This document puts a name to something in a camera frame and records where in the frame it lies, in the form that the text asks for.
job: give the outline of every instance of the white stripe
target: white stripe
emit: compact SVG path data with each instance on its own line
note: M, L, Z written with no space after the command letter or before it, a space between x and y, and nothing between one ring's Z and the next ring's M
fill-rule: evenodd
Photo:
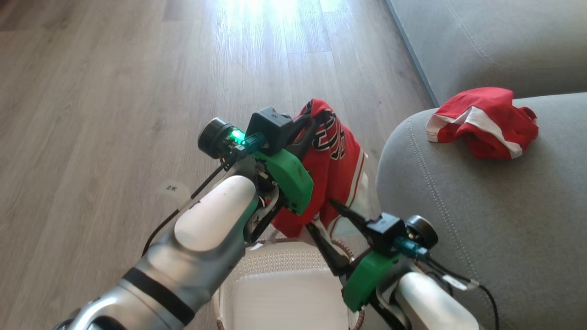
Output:
M457 118L451 118L448 116L433 114L426 124L426 135L428 135L428 141L438 142L439 131L447 124L462 124L469 115L471 108L467 109Z
M510 151L512 158L522 156L522 147L518 143L506 141L500 127L487 116L485 111L472 107L465 122L495 136Z
M357 181L358 181L359 175L361 174L360 173L361 172L361 165L365 161L364 158L366 158L366 156L367 156L363 152L362 148L359 151L359 155L361 155L361 156L359 157L359 159L357 161L357 165L355 165L355 173L353 174L353 183L350 185L349 198L347 198L346 203L345 203L346 206L350 206L350 202L355 197L355 187L357 186Z

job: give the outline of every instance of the label tag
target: label tag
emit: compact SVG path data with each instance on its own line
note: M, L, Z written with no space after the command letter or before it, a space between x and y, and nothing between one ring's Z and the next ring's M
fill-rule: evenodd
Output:
M446 283L452 285L454 288L457 288L459 290L462 291L466 291L467 290L467 286L464 285L463 283L461 283L460 281L457 281L457 279L455 279L454 277L450 276L450 275L443 275L442 279L446 281Z
M164 195L172 196L177 203L177 209L182 210L187 204L190 203L190 189L183 183L165 180L157 188L157 192Z
M249 248L249 251L254 251L254 250L256 250L256 249L258 249L258 248L260 248L260 247L262 247L262 246L263 246L263 244L261 244L261 243L257 243L257 244L255 244L255 245L253 245L252 247L250 247L250 248Z

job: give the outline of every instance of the sofa cushion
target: sofa cushion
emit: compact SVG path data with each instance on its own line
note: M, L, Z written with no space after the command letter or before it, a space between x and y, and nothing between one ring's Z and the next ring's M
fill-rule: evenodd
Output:
M467 89L587 90L587 2L388 0L438 104Z
M540 133L514 160L477 159L463 142L432 143L428 110L400 124L377 172L382 209L420 214L449 269L485 283L504 328L579 329L587 324L587 93L514 101ZM458 295L493 329L481 292Z

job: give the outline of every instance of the laundry basket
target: laundry basket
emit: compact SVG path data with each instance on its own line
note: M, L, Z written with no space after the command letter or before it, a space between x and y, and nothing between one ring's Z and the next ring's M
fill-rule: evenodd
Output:
M333 243L353 257L342 243ZM309 244L279 238L275 244L247 248L213 297L218 329L358 330L365 312L348 310L341 288Z

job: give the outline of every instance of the silver robot arm segment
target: silver robot arm segment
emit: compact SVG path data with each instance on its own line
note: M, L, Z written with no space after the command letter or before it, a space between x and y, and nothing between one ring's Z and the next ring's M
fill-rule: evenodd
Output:
M250 179L223 180L66 329L100 322L113 329L183 329L244 256L243 228L257 204Z

